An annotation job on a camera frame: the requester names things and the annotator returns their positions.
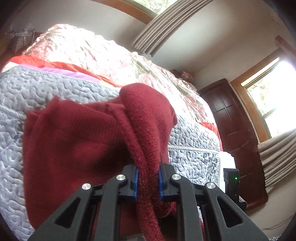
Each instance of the wooden window frame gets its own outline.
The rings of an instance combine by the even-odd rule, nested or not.
[[[91,0],[131,15],[145,24],[149,24],[157,14],[133,0]]]
[[[286,60],[292,63],[294,66],[296,64],[296,51],[290,46],[282,37],[277,36],[275,38],[276,46],[279,47],[265,59],[261,60],[258,64],[247,70],[245,73],[230,82],[238,96],[242,100],[246,107],[246,110],[251,118],[254,125],[255,131],[258,135],[259,141],[264,142],[271,138],[268,127],[263,116],[260,114],[257,105],[254,103],[253,99],[249,95],[246,87],[242,86],[243,83],[248,78],[252,77],[268,64],[279,58],[279,61]]]

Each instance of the window frame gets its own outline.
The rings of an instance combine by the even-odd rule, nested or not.
[[[289,47],[290,50],[293,48],[280,36],[275,38],[275,41],[281,40],[281,42],[284,41],[286,47]],[[270,71],[271,68],[273,68],[275,65],[277,65],[280,61],[285,60],[290,63],[292,63],[295,66],[295,62],[293,62],[293,59],[291,59],[291,56],[294,56],[294,53],[291,53],[289,51],[289,54],[285,52],[279,44],[277,44],[279,47],[277,50],[275,50],[273,53],[271,53],[269,56],[267,56],[265,59],[260,61],[258,64],[254,65],[252,68],[247,70],[245,73],[234,79],[230,82],[234,90],[237,92],[238,96],[240,97],[241,101],[243,102],[250,118],[253,123],[253,126],[255,128],[255,132],[257,133],[259,142],[264,142],[271,138],[271,135],[269,133],[268,126],[265,122],[264,117],[261,115],[260,111],[257,108],[257,105],[253,101],[252,97],[249,95],[247,91],[247,86],[250,85],[250,83],[254,83],[257,79],[260,79],[262,75],[264,75],[266,72]],[[264,73],[262,73],[260,76],[254,78],[250,83],[246,84],[245,86],[242,86],[241,83],[246,81],[247,79],[251,78],[253,75],[258,73],[260,70],[262,70],[264,67],[272,63],[274,60],[279,58],[278,62],[274,64],[272,67],[270,67],[268,70],[266,70]]]
[[[149,24],[157,14],[146,8],[142,4],[133,0],[91,0],[113,8],[116,8],[126,14],[140,20],[145,24]]]

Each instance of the silver screw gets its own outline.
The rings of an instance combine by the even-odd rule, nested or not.
[[[89,183],[84,183],[83,185],[82,185],[82,189],[83,190],[89,190],[91,188],[91,185],[89,184]]]
[[[215,183],[207,183],[208,189],[214,189],[216,187]]]
[[[174,179],[174,180],[180,180],[181,179],[181,176],[179,174],[173,174],[172,175],[172,179]]]
[[[118,181],[123,181],[125,178],[126,178],[126,176],[123,175],[123,174],[120,174],[120,175],[118,175],[118,176],[116,177],[116,179],[117,179]]]

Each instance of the cable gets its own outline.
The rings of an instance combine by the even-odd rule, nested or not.
[[[276,224],[276,225],[274,225],[272,227],[261,229],[261,231],[277,229],[277,228],[283,226],[284,224],[286,224],[287,222],[289,222],[289,219],[291,219],[292,217],[294,217],[294,215],[291,215],[290,217],[288,217],[284,221],[282,221],[282,222],[280,222],[280,223],[278,223],[278,224]]]

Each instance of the wicker basket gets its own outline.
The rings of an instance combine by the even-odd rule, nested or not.
[[[13,38],[11,51],[16,53],[17,51],[23,49],[24,47],[28,47],[32,44],[34,40],[35,32],[27,33],[26,36],[15,36]]]

